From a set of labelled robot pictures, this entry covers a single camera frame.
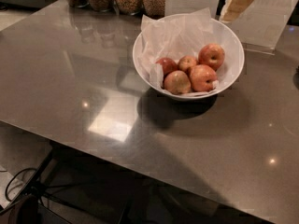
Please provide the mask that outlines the red apple back right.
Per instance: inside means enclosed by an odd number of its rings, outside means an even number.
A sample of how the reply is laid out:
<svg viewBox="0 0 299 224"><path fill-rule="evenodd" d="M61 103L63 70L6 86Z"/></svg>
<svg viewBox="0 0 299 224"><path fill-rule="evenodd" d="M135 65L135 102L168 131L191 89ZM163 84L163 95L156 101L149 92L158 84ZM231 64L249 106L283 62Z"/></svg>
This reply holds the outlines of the red apple back right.
<svg viewBox="0 0 299 224"><path fill-rule="evenodd" d="M210 66L217 71L224 63L225 51L221 45L210 43L201 48L198 54L198 62Z"/></svg>

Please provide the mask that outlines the small apple middle back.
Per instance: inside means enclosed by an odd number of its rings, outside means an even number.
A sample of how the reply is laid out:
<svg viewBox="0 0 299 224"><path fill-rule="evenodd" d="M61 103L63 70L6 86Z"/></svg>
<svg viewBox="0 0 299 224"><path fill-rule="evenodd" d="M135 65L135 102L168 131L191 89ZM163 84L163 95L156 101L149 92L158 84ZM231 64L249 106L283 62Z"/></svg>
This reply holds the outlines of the small apple middle back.
<svg viewBox="0 0 299 224"><path fill-rule="evenodd" d="M198 61L194 56L186 55L179 59L178 69L187 73L191 67L194 67L197 64L198 64Z"/></svg>

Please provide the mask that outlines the red apple front right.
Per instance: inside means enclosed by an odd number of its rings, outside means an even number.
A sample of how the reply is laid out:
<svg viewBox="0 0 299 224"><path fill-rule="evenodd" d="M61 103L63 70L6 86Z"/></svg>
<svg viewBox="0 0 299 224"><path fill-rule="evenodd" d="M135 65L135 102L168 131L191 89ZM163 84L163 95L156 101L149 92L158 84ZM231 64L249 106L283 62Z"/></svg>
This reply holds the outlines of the red apple front right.
<svg viewBox="0 0 299 224"><path fill-rule="evenodd" d="M218 80L217 73L208 65L199 64L190 69L189 79L194 91L213 91L214 82Z"/></svg>

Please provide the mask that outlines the dark red apple left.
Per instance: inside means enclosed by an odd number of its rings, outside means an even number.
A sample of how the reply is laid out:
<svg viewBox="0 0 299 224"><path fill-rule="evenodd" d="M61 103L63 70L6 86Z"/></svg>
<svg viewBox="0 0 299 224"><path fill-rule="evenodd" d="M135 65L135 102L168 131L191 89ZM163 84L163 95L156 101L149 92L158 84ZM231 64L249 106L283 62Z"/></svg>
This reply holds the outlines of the dark red apple left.
<svg viewBox="0 0 299 224"><path fill-rule="evenodd" d="M156 61L156 63L163 68L164 76L178 69L177 63L173 59L168 57L160 58L159 60Z"/></svg>

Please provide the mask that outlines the yellowish apple front left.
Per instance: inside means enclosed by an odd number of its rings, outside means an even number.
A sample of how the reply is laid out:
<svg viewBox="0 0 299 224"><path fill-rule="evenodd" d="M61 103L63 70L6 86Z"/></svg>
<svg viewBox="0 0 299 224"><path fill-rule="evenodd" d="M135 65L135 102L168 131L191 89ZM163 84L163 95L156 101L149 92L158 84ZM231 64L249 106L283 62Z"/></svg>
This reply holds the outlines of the yellowish apple front left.
<svg viewBox="0 0 299 224"><path fill-rule="evenodd" d="M172 94L185 94L191 90L191 82L183 71L177 70L166 76L164 88Z"/></svg>

